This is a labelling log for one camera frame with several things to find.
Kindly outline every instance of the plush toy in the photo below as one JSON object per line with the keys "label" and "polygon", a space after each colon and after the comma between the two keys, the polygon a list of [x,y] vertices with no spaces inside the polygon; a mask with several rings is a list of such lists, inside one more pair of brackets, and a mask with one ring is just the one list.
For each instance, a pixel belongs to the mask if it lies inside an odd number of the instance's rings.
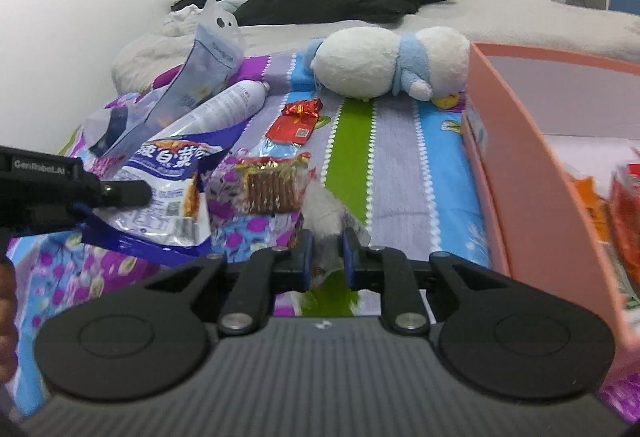
{"label": "plush toy", "polygon": [[315,40],[305,65],[324,87],[348,98],[367,101],[404,91],[450,109],[466,87],[469,42],[450,27],[402,36],[380,27],[353,27]]}

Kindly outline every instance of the qr code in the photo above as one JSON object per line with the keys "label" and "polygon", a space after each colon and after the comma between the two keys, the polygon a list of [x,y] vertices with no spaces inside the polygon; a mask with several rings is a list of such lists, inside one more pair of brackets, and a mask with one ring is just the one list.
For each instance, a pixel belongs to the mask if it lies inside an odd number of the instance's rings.
{"label": "qr code", "polygon": [[166,211],[164,213],[167,217],[177,217],[180,215],[180,201],[170,202],[166,205]]}
{"label": "qr code", "polygon": [[175,238],[194,243],[196,239],[196,224],[191,217],[181,217],[175,220]]}

